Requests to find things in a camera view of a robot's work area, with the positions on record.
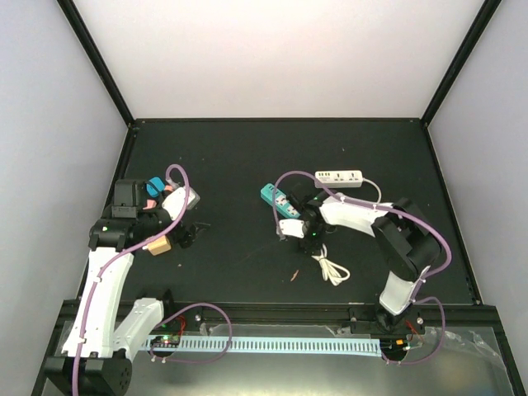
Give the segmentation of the teal power strip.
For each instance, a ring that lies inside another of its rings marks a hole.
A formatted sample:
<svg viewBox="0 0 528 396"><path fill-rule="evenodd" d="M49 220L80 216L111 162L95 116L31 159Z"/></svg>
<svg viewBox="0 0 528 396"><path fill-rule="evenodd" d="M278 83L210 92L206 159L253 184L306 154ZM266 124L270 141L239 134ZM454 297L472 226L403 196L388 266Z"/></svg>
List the teal power strip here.
<svg viewBox="0 0 528 396"><path fill-rule="evenodd" d="M298 219L299 212L294 208L294 206L288 201L286 194L280 189L276 190L276 193L273 193L274 185L272 183L267 183L261 190L261 198L269 205L273 206L276 204L277 212L286 219Z"/></svg>

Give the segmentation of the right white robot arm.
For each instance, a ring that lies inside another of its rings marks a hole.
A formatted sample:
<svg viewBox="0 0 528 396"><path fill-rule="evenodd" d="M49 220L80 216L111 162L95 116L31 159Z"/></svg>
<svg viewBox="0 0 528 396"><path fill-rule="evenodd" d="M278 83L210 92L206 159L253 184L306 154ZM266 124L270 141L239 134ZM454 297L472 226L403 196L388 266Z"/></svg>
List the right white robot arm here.
<svg viewBox="0 0 528 396"><path fill-rule="evenodd" d="M328 260L324 236L330 229L359 231L378 243L389 268L375 309L375 322L381 332L395 332L404 324L404 312L416 303L417 292L427 278L446 269L452 260L445 238L408 199L376 203L330 191L307 196L291 192L287 199L299 218L281 220L278 234L297 238L299 248L321 265L325 280L341 272L346 278L350 276L347 269Z"/></svg>

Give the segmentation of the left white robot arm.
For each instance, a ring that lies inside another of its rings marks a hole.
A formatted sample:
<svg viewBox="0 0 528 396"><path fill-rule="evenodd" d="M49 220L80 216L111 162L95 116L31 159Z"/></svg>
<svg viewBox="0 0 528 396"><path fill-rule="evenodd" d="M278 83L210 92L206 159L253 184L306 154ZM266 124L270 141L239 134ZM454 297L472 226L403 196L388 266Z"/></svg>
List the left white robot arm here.
<svg viewBox="0 0 528 396"><path fill-rule="evenodd" d="M171 178L120 179L111 203L89 233L88 271L77 316L58 356L45 361L45 375L64 395L123 395L132 364L156 326L177 320L172 294L137 299L125 319L117 313L135 253L156 256L173 245L190 246L198 225L186 227L184 214L200 197Z"/></svg>

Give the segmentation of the pink cube plug adapter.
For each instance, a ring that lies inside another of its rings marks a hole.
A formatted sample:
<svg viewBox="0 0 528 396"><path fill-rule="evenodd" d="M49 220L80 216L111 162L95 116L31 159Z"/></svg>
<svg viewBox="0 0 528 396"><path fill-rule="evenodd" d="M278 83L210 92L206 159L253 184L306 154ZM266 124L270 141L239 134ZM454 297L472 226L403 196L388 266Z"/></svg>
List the pink cube plug adapter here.
<svg viewBox="0 0 528 396"><path fill-rule="evenodd" d="M171 186L165 186L163 191L158 193L156 198L148 198L144 210L151 210L161 204L165 198L172 194L174 189Z"/></svg>

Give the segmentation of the blue plug adapter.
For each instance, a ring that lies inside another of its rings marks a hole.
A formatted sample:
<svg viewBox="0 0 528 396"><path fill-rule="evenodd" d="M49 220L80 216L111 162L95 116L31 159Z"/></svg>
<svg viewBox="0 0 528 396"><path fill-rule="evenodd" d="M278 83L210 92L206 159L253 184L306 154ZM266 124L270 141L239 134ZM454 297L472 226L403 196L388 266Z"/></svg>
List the blue plug adapter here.
<svg viewBox="0 0 528 396"><path fill-rule="evenodd" d="M146 181L146 191L152 198L163 197L165 187L165 181L163 181L160 177L152 177Z"/></svg>

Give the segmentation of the orange cube plug adapter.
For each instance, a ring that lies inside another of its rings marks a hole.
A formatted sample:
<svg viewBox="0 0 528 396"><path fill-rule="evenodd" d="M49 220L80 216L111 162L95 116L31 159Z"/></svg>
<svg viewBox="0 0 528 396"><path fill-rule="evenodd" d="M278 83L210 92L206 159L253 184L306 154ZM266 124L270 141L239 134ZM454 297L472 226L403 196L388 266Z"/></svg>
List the orange cube plug adapter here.
<svg viewBox="0 0 528 396"><path fill-rule="evenodd" d="M172 249L171 242L166 235L148 243L142 247L144 251L148 251L153 256L161 255Z"/></svg>

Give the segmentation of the white power strip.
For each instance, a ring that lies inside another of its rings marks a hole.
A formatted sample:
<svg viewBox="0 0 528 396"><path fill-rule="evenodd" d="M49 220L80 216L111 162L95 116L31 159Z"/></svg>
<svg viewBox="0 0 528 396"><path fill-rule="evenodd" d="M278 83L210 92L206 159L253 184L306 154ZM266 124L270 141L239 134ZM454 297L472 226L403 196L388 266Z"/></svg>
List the white power strip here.
<svg viewBox="0 0 528 396"><path fill-rule="evenodd" d="M317 188L357 188L364 181L360 170L317 171L314 173Z"/></svg>

